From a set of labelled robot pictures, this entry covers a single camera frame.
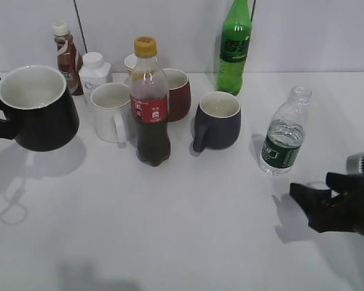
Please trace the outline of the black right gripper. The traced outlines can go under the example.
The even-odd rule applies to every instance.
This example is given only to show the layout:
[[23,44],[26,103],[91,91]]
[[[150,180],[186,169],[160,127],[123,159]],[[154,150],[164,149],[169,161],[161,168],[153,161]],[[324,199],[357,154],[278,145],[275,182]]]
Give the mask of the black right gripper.
[[316,232],[356,232],[364,236],[364,152],[346,160],[346,173],[326,174],[326,185],[332,190],[319,190],[291,183],[290,196]]

